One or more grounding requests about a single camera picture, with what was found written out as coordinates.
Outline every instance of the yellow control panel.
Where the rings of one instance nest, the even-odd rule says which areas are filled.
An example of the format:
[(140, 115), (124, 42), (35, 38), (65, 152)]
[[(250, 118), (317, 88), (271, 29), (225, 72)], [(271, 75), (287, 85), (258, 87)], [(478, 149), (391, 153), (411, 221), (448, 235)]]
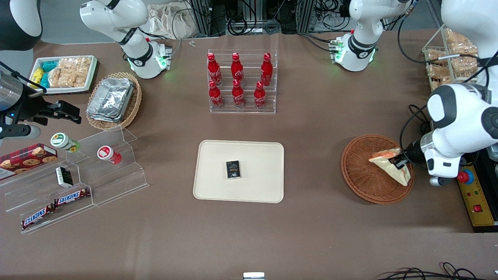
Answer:
[(479, 179), (476, 176), (476, 170), (473, 166), (465, 166), (461, 168), (460, 171), (468, 173), (470, 178), (473, 177), (473, 181), (469, 180), (472, 181), (470, 184), (458, 181), (458, 186), (462, 192), (472, 225), (475, 227), (493, 226), (495, 221), (491, 215), (486, 198), (484, 197)]

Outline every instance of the round brown basket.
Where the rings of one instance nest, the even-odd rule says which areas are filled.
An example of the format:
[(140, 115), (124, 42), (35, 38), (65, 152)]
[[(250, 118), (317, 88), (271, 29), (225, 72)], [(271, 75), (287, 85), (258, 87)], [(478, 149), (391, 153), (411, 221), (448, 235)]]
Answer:
[(408, 165), (411, 179), (405, 187), (369, 162), (373, 153), (396, 147), (399, 144), (385, 136), (367, 134), (354, 138), (344, 148), (341, 157), (343, 177), (361, 198), (377, 204), (389, 204), (399, 202), (408, 195), (415, 180), (411, 164)]
[[(138, 84), (138, 81), (136, 80), (136, 78), (129, 73), (122, 73), (122, 72), (114, 73), (114, 74), (107, 76), (106, 78), (118, 78), (118, 79), (127, 78), (133, 82), (133, 85), (134, 85), (133, 92), (131, 93), (131, 98), (129, 100), (128, 107), (126, 108), (126, 111), (124, 113), (124, 118), (119, 123), (111, 123), (111, 122), (97, 121), (97, 120), (90, 118), (90, 116), (87, 115), (88, 122), (93, 127), (97, 128), (97, 129), (102, 129), (102, 130), (108, 130), (110, 128), (113, 128), (113, 127), (119, 126), (119, 125), (121, 125), (122, 127), (125, 128), (131, 124), (131, 122), (133, 121), (133, 119), (136, 116), (136, 113), (138, 113), (138, 108), (140, 107), (140, 102), (142, 101), (142, 89), (140, 88), (140, 84)], [(95, 92), (97, 91), (97, 88), (99, 87), (100, 83), (102, 83), (102, 81), (104, 79), (102, 79), (94, 87), (94, 90), (92, 91), (92, 95), (90, 96), (90, 100), (88, 101), (88, 104), (90, 104), (90, 102), (92, 101), (93, 97), (95, 96)]]

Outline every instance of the clear acrylic shelf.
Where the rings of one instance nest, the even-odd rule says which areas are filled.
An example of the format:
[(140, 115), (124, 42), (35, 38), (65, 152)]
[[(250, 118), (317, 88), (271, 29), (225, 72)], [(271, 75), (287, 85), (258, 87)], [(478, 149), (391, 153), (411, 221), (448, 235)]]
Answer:
[[(88, 187), (90, 197), (59, 206), (22, 233), (32, 233), (60, 222), (83, 211), (98, 207), (127, 194), (149, 186), (143, 168), (136, 163), (133, 148), (129, 144), (136, 137), (118, 126), (88, 138), (79, 140), (76, 153), (58, 150), (59, 161), (42, 165), (34, 172), (14, 176), (0, 187), (5, 190), (5, 210), (20, 215), (20, 222), (54, 202), (54, 199)], [(109, 145), (121, 154), (119, 164), (98, 159), (97, 150)], [(71, 172), (74, 187), (59, 186), (55, 168), (62, 166)]]
[[(276, 50), (220, 50), (210, 49), (208, 52), (214, 53), (216, 61), (220, 65), (222, 81), (218, 88), (221, 91), (224, 106), (221, 109), (213, 108), (211, 99), (207, 94), (209, 86), (206, 84), (206, 95), (208, 96), (209, 110), (213, 114), (275, 114), (277, 109), (277, 66), (278, 54)], [(242, 109), (237, 109), (232, 97), (232, 53), (237, 52), (240, 56), (240, 61), (244, 67), (244, 82), (242, 88), (244, 89), (244, 99), (246, 106)], [(273, 75), (268, 87), (264, 87), (266, 91), (266, 107), (264, 110), (257, 110), (254, 104), (254, 91), (256, 90), (256, 83), (261, 80), (261, 64), (263, 63), (264, 53), (271, 54), (271, 63), (273, 65)], [(211, 79), (209, 72), (207, 73), (208, 82)]]

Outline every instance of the white device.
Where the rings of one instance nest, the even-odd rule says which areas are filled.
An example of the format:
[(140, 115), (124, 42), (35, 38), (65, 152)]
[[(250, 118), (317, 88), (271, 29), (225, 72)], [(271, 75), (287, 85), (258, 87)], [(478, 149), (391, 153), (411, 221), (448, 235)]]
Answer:
[(148, 19), (141, 0), (92, 0), (80, 6), (80, 17), (88, 28), (121, 45), (131, 69), (140, 78), (154, 78), (167, 68), (165, 46), (148, 42), (138, 29)]
[(351, 0), (349, 13), (356, 20), (354, 32), (331, 42), (333, 61), (344, 69), (362, 71), (373, 60), (375, 46), (383, 32), (380, 21), (406, 12), (410, 0)]
[[(481, 59), (492, 58), (498, 51), (497, 11), (498, 1), (443, 0), (441, 5), (443, 21), (469, 38)], [(419, 144), (413, 142), (406, 153), (415, 147), (423, 154), (432, 185), (455, 178), (463, 154), (484, 148), (490, 152), (489, 148), (498, 143), (498, 67), (489, 67), (488, 72), (487, 88), (483, 71), (475, 84), (436, 88), (427, 102), (434, 131), (425, 134)]]

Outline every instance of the brown tablecloth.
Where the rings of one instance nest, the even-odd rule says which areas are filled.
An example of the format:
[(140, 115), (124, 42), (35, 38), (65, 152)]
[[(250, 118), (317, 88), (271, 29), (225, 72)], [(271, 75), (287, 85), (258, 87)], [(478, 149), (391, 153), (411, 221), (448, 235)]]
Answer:
[[(403, 32), (408, 54), (419, 57), (433, 32)], [(498, 235), (470, 233), (456, 184), (433, 187), (418, 170), (406, 199), (372, 205), (342, 178), (340, 156), (353, 137), (377, 133), (397, 140), (407, 105), (425, 104), (430, 93), (424, 65), (402, 57), (394, 32), (382, 35), (374, 61), (359, 73), (332, 65), (325, 51), (297, 35), (224, 36), (195, 44), (184, 42), (170, 71), (139, 80), (143, 100), (128, 128), (138, 137), (135, 156), (150, 186), (31, 235), (19, 232), (19, 216), (0, 211), (0, 278), (241, 279), (243, 272), (263, 271), (269, 280), (375, 279), (401, 267), (440, 272), (441, 261), (493, 277)], [(211, 115), (210, 48), (278, 49), (277, 114)], [(101, 63), (97, 80), (130, 72), (116, 43), (42, 43), (35, 49), (35, 57), (87, 54)], [(75, 104), (84, 116), (88, 95), (46, 99)], [(417, 126), (408, 126), (407, 144), (420, 137)], [(58, 131), (75, 139), (98, 132), (85, 118), (80, 126), (50, 120), (39, 139), (5, 141), (2, 154), (48, 142)], [(282, 143), (284, 200), (194, 198), (197, 149), (205, 139)]]

